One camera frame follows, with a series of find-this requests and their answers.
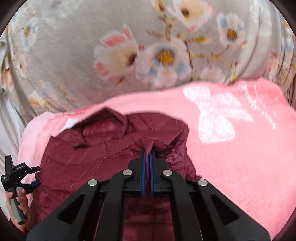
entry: blue gripper pad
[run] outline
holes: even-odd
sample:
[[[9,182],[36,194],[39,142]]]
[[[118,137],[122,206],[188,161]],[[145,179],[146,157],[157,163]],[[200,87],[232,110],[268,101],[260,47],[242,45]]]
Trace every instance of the blue gripper pad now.
[[[145,194],[145,180],[146,180],[146,152],[144,151],[142,157],[142,174],[141,174],[141,195]]]
[[[151,181],[151,195],[154,195],[154,167],[152,161],[152,153],[149,154],[149,162],[150,162],[150,181]]]

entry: pink flower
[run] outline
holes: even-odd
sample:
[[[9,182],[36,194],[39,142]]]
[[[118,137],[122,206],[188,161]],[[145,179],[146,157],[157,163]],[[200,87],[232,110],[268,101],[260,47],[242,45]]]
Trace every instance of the pink flower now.
[[[173,8],[169,8],[172,15],[178,18],[188,32],[200,29],[213,16],[214,7],[203,0],[173,0]]]
[[[112,81],[133,73],[133,64],[139,46],[129,27],[124,24],[121,32],[112,31],[100,39],[94,49],[94,70],[98,77]]]
[[[222,73],[222,70],[218,67],[206,67],[201,72],[200,79],[223,83],[225,81],[225,75]]]

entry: white butterfly print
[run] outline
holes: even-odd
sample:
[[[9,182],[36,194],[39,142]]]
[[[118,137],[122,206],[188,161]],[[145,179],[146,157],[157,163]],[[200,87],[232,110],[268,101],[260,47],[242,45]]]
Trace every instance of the white butterfly print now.
[[[184,88],[183,94],[200,110],[198,135],[203,143],[232,140],[235,130],[228,118],[253,122],[251,114],[231,93],[211,96],[207,86],[196,86]]]

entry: gray floral fabric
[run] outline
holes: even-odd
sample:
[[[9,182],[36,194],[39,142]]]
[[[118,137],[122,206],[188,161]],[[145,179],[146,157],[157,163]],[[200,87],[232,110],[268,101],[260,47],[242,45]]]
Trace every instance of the gray floral fabric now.
[[[193,80],[264,76],[296,104],[295,35],[268,0],[29,0],[6,40],[1,85],[27,122]]]

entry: wrinkled fabric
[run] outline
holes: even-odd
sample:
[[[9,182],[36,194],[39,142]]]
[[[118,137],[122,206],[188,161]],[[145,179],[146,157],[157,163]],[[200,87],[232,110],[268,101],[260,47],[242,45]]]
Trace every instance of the wrinkled fabric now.
[[[180,120],[159,113],[123,116],[103,109],[74,127],[51,137],[36,178],[30,206],[32,225],[40,222],[89,179],[111,179],[128,167],[130,160],[156,149],[168,168],[183,178],[197,181],[195,168],[186,153],[189,129]],[[131,199],[126,209],[124,240],[173,240],[167,199]]]
[[[1,84],[27,122],[192,80],[264,76],[295,105],[295,35],[268,0],[29,0],[6,39]]]

